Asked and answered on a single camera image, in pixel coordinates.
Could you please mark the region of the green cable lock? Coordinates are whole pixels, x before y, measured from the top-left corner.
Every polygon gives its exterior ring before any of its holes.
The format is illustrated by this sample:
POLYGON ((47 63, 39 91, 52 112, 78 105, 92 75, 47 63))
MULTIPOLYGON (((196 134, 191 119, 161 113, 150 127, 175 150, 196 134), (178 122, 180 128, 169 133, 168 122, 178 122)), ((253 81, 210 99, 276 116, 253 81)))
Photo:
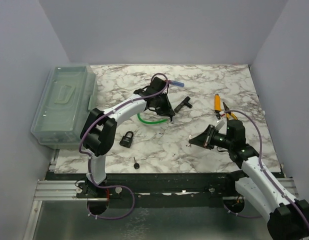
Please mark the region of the green cable lock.
POLYGON ((159 116, 155 117, 154 115, 138 113, 137 119, 145 125, 160 125, 160 124, 174 124, 174 119, 171 120, 169 117, 159 116))

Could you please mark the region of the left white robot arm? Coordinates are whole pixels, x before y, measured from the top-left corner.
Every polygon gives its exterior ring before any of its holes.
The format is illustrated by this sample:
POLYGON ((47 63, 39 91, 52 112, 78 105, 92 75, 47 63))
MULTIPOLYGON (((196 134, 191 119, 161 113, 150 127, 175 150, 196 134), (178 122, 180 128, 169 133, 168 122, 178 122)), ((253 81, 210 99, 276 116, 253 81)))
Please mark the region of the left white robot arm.
POLYGON ((150 84, 135 90, 121 103, 105 110, 94 108, 88 115, 80 134, 78 151, 87 155, 88 192, 95 198, 106 190, 106 155, 113 147, 117 127, 131 117, 152 111, 158 116, 169 118, 172 122, 175 112, 168 98, 169 80, 163 73, 152 76, 150 84))

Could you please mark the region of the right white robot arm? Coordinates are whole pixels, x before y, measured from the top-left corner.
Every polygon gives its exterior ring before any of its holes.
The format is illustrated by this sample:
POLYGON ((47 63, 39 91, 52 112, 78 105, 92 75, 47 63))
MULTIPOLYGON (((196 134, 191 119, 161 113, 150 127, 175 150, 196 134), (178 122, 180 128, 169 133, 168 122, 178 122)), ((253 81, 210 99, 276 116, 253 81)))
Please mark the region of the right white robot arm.
POLYGON ((210 124, 204 132, 189 140, 191 145, 212 150, 220 147, 239 167, 224 184, 230 196, 242 195, 267 223, 274 240, 309 238, 309 203, 299 200, 269 171, 261 152, 246 142, 246 129, 240 120, 229 120, 226 133, 219 132, 224 122, 210 124))

